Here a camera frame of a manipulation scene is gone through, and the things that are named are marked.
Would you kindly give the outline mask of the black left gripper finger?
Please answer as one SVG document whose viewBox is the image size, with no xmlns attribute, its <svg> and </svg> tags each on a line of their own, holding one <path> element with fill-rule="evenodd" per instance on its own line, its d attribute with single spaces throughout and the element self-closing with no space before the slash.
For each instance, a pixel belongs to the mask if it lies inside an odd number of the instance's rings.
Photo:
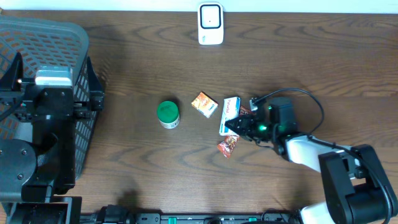
<svg viewBox="0 0 398 224">
<path fill-rule="evenodd" d="M 1 91 L 20 91 L 18 80 L 23 78 L 23 59 L 20 52 L 16 53 L 9 69 L 1 78 Z"/>
<path fill-rule="evenodd" d="M 90 57 L 86 60 L 89 87 L 89 102 L 92 111 L 102 111 L 104 108 L 104 89 L 97 77 Z"/>
</svg>

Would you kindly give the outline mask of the white blue medicine box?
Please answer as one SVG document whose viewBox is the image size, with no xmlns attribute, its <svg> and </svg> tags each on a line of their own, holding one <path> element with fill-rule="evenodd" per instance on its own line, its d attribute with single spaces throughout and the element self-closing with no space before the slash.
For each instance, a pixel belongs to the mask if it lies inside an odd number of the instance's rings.
<svg viewBox="0 0 398 224">
<path fill-rule="evenodd" d="M 224 99 L 223 112 L 221 115 L 219 129 L 220 136 L 230 136 L 236 134 L 225 126 L 225 122 L 231 119 L 235 119 L 239 116 L 240 102 L 241 99 L 238 96 Z"/>
</svg>

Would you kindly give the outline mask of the red Top candy bar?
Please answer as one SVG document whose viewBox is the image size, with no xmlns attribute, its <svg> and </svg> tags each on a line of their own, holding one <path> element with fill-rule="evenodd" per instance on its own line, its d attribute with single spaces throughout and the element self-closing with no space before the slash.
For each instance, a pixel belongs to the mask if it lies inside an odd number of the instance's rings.
<svg viewBox="0 0 398 224">
<path fill-rule="evenodd" d="M 239 116 L 246 115 L 246 114 L 252 114 L 252 111 L 245 108 L 244 106 L 239 107 Z M 231 154 L 236 147 L 237 142 L 239 141 L 240 136 L 238 135 L 229 135 L 226 136 L 224 141 L 221 141 L 218 145 L 217 148 L 218 150 L 227 158 L 229 159 L 231 157 Z"/>
</svg>

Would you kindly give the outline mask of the orange small carton box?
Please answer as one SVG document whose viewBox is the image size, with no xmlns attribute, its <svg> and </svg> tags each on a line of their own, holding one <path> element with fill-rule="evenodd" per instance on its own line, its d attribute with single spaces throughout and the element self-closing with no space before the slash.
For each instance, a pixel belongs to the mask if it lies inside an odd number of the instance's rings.
<svg viewBox="0 0 398 224">
<path fill-rule="evenodd" d="M 191 102 L 191 104 L 206 118 L 210 118 L 218 107 L 218 103 L 212 100 L 204 92 L 200 92 L 199 95 Z"/>
</svg>

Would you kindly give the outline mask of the green lid white jar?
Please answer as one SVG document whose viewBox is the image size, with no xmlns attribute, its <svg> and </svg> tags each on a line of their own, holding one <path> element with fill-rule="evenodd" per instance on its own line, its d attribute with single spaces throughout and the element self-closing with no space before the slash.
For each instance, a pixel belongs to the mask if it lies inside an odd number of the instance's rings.
<svg viewBox="0 0 398 224">
<path fill-rule="evenodd" d="M 164 128 L 176 128 L 180 122 L 178 106 L 172 101 L 161 102 L 157 108 L 157 117 Z"/>
</svg>

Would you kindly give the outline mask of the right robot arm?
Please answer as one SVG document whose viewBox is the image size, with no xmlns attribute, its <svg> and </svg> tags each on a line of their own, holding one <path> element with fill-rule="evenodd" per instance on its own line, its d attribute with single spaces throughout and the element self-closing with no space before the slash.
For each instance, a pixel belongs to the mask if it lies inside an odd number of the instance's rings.
<svg viewBox="0 0 398 224">
<path fill-rule="evenodd" d="M 324 212 L 301 211 L 303 222 L 388 223 L 397 216 L 397 197 L 374 150 L 368 144 L 341 146 L 299 131 L 289 98 L 251 100 L 253 114 L 225 122 L 237 135 L 256 144 L 271 142 L 276 154 L 321 174 Z"/>
</svg>

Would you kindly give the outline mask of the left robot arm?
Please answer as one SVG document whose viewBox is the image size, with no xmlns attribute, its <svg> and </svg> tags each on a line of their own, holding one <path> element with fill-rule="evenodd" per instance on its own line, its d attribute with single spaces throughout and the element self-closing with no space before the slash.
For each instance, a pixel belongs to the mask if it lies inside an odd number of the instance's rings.
<svg viewBox="0 0 398 224">
<path fill-rule="evenodd" d="M 89 121 L 104 107 L 104 89 L 90 61 L 85 66 L 88 98 L 75 98 L 70 67 L 41 67 L 23 76 L 17 54 L 1 78 L 1 101 L 10 115 L 32 125 L 32 139 L 1 141 L 1 203 L 8 223 L 135 223 L 126 208 L 107 205 L 89 215 L 81 212 L 81 197 L 69 197 L 75 186 L 75 133 L 79 121 Z"/>
</svg>

